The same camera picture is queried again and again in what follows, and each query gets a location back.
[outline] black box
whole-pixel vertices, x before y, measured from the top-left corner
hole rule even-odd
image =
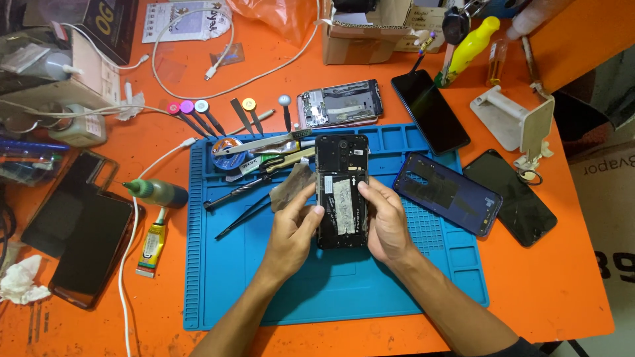
[[[114,63],[130,62],[139,0],[30,0],[24,26],[49,26],[50,21],[79,27]]]

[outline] yellow bottle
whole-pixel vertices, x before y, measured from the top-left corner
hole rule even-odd
[[[459,44],[452,56],[448,77],[445,83],[442,82],[443,71],[434,78],[434,82],[439,88],[446,88],[463,72],[472,62],[474,57],[481,53],[490,43],[491,35],[500,28],[500,20],[490,16],[483,20],[483,23]]]

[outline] plastic bottle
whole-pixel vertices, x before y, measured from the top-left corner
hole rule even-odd
[[[149,205],[159,205],[166,208],[181,208],[187,204],[187,190],[168,182],[151,178],[149,180],[136,179],[124,182],[134,197],[140,198]]]
[[[520,14],[514,17],[507,29],[507,38],[519,39],[529,34],[547,18],[563,10],[573,0],[533,0]]]
[[[486,86],[493,87],[500,85],[505,58],[507,58],[507,40],[496,40],[491,44],[490,48],[490,63],[488,65],[487,81],[485,82]]]
[[[83,113],[85,108],[73,104],[69,108],[75,113]],[[61,131],[48,131],[48,136],[74,147],[87,147],[106,142],[106,120],[101,115],[78,116],[72,124]]]
[[[500,28],[500,20],[490,16],[483,20],[483,23],[457,46],[452,56],[448,77],[443,83],[443,71],[434,78],[434,83],[439,88],[446,88],[463,72],[472,62],[474,57],[481,53],[490,43],[491,35]]]

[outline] solder wire spool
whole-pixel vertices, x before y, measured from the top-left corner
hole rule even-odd
[[[223,138],[217,141],[216,144],[214,144],[214,146],[212,146],[211,148],[211,162],[221,170],[231,170],[237,168],[238,166],[240,166],[240,164],[244,163],[245,157],[253,158],[254,155],[249,154],[246,151],[220,156],[214,156],[214,153],[227,150],[231,147],[236,147],[242,144],[243,143],[236,138]]]

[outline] blue silicone repair mat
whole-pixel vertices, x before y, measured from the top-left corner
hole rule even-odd
[[[362,126],[314,132],[317,133],[368,136],[369,173],[389,187],[407,152],[428,150],[415,125]],[[281,134],[265,134],[265,137]],[[254,140],[251,135],[237,138],[243,142]],[[203,201],[213,201],[256,177],[249,175],[238,182],[225,182],[225,172],[216,169],[210,161],[213,143],[199,140],[190,152],[183,313],[186,330],[209,330],[238,299],[262,260],[274,214],[266,207],[220,241],[214,237],[288,175],[278,173],[272,184],[238,196],[214,213],[208,213],[203,209]],[[455,152],[441,157],[428,156],[461,172]],[[403,203],[408,228],[419,250],[465,293],[488,306],[490,300],[475,237],[407,199],[403,199]],[[382,263],[372,258],[366,247],[322,251],[313,243],[306,263],[269,304],[262,325],[374,318],[421,311],[403,285]]]

